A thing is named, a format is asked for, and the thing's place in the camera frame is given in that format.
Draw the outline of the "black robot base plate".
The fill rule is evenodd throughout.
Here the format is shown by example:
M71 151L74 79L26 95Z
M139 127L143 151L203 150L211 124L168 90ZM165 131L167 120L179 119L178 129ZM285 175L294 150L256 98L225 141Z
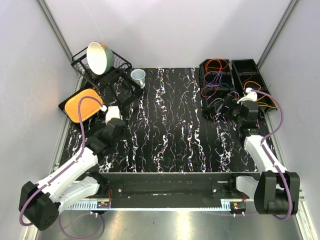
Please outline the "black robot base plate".
M240 202L239 173L103 173L99 193L90 200L111 197L111 208L133 211L228 211L224 201Z

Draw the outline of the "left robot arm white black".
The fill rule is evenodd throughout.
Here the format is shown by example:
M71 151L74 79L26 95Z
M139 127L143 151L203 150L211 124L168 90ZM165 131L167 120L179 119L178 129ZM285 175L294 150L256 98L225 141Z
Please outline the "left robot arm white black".
M43 231L78 201L108 195L108 181L94 167L98 165L99 154L118 142L124 136L125 129L124 120L111 118L56 171L37 183L25 183L19 199L19 223L24 227L34 225Z

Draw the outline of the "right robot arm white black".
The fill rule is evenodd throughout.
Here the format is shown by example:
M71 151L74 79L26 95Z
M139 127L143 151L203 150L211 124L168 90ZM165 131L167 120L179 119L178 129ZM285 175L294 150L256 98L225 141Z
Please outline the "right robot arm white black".
M272 215L282 221L295 215L299 204L300 177L279 162L266 144L266 137L260 134L259 105L255 98L250 95L235 98L227 94L214 104L214 110L235 122L236 136L259 171L259 179L247 174L231 177L227 185L228 195L235 199L243 194L249 197L260 215Z

